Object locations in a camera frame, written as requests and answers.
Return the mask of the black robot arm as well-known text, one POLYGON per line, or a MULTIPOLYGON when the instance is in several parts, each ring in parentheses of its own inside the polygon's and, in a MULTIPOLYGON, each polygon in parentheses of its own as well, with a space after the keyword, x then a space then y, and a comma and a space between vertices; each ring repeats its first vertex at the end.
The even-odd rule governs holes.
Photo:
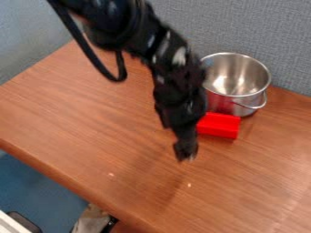
POLYGON ((177 137, 175 157, 197 157, 197 123, 207 110, 206 70, 185 37, 158 17, 147 0, 59 0, 99 48, 127 52, 149 67, 155 111, 177 137))

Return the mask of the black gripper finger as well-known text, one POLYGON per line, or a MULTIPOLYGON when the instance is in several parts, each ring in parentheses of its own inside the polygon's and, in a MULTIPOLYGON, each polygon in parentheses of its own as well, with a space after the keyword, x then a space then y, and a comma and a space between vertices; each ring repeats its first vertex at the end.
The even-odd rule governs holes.
POLYGON ((179 162, 193 160, 198 153, 197 126, 194 124, 173 129, 177 136, 174 152, 179 162))

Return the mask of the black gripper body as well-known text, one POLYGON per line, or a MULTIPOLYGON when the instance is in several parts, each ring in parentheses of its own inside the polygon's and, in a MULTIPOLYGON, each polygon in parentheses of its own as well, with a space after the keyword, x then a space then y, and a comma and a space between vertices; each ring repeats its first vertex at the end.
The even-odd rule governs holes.
POLYGON ((206 114, 207 98, 203 88, 206 70, 197 57, 170 71, 153 69, 155 111, 165 128, 194 124, 206 114))

